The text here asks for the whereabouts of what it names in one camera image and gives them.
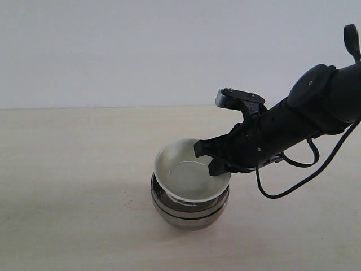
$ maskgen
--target table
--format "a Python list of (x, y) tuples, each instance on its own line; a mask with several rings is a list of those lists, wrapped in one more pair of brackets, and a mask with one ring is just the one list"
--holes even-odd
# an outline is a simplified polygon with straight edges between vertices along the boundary
[[(216, 106), (0, 111), (0, 270), (361, 270), (361, 129), (283, 199), (239, 173), (212, 226), (182, 232), (160, 217), (150, 193), (158, 150), (238, 121)], [(338, 138), (315, 141), (322, 160)], [(312, 161), (304, 142), (287, 154)], [(281, 162), (261, 176), (277, 193), (312, 170)]]

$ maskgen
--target wire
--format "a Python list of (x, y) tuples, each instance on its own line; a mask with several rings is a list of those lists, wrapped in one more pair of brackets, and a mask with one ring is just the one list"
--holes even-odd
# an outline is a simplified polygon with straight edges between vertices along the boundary
[(288, 164), (294, 165), (295, 167), (299, 168), (309, 168), (312, 167), (320, 160), (320, 152), (318, 151), (316, 145), (312, 142), (312, 138), (308, 137), (307, 143), (309, 144), (312, 152), (314, 153), (314, 161), (311, 164), (304, 164), (300, 162), (293, 161), (292, 159), (288, 158), (284, 152), (281, 152), (280, 157), (283, 158)]
[[(256, 121), (255, 121), (255, 127), (257, 127), (258, 124), (258, 118), (259, 115), (256, 117)], [(288, 190), (278, 194), (278, 195), (270, 195), (267, 192), (264, 191), (262, 184), (261, 184), (261, 178), (259, 176), (259, 166), (258, 166), (258, 150), (256, 149), (256, 159), (257, 159), (257, 163), (256, 163), (256, 176), (257, 176), (257, 185), (258, 188), (260, 190), (260, 192), (262, 193), (263, 196), (269, 198), (269, 199), (279, 199), (282, 198), (284, 196), (287, 196), (288, 194), (294, 192), (296, 189), (300, 188), (302, 185), (305, 185), (306, 183), (308, 183), (309, 181), (311, 181), (313, 178), (315, 178), (316, 176), (318, 176), (323, 170), (326, 169), (326, 167), (330, 164), (330, 162), (332, 161), (332, 159), (336, 156), (337, 152), (339, 151), (339, 149), (341, 148), (342, 144), (346, 141), (347, 137), (353, 132), (353, 130), (355, 130), (355, 128), (359, 125), (359, 123), (361, 122), (361, 117), (359, 117), (358, 119), (355, 120), (354, 123), (351, 124), (351, 126), (347, 129), (347, 131), (342, 135), (342, 137), (340, 138), (340, 140), (338, 140), (337, 144), (335, 145), (334, 149), (332, 150), (332, 152), (329, 154), (329, 156), (327, 157), (327, 159), (325, 160), (325, 162), (311, 175), (309, 175), (307, 178), (303, 179), (302, 181), (300, 181), (299, 183), (295, 184), (294, 186), (292, 186), (291, 188), (289, 188)]]

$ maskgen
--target black robotic arm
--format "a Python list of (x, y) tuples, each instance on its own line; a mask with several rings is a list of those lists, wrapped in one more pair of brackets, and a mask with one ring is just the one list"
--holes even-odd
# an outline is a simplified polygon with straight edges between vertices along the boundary
[[(210, 175), (256, 171), (262, 194), (268, 198), (281, 198), (323, 171), (361, 121), (361, 53), (355, 25), (345, 26), (344, 41), (355, 64), (342, 69), (316, 65), (296, 82), (286, 98), (269, 110), (264, 106), (265, 100), (257, 94), (219, 90), (216, 105), (241, 111), (244, 121), (236, 124), (228, 134), (200, 140), (194, 145), (196, 156), (213, 157), (209, 164)], [(279, 195), (269, 195), (263, 190), (259, 168), (283, 160), (298, 167), (312, 166), (319, 160), (312, 139), (343, 132), (329, 158), (314, 174)], [(311, 164), (295, 162), (284, 154), (286, 149), (303, 140), (307, 140), (314, 152), (315, 159)]]

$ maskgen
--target white tabletop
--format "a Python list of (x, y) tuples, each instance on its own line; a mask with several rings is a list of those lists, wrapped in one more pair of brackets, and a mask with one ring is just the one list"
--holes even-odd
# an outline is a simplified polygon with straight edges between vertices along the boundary
[[(241, 114), (210, 107), (0, 111), (0, 270), (361, 270), (360, 134), (283, 199), (254, 173), (204, 230), (179, 232), (152, 205), (158, 150), (227, 133)], [(315, 142), (322, 160), (339, 136)], [(287, 152), (312, 160), (301, 143)], [(285, 190), (312, 169), (261, 170)]]

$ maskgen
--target metal bowl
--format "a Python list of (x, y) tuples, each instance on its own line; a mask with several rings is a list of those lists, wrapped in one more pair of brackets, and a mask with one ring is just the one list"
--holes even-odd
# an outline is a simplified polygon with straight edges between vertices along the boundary
[(226, 207), (230, 173), (210, 176), (211, 157), (196, 158), (198, 139), (182, 139), (165, 146), (155, 159), (153, 203), (171, 225), (203, 229), (217, 220)]

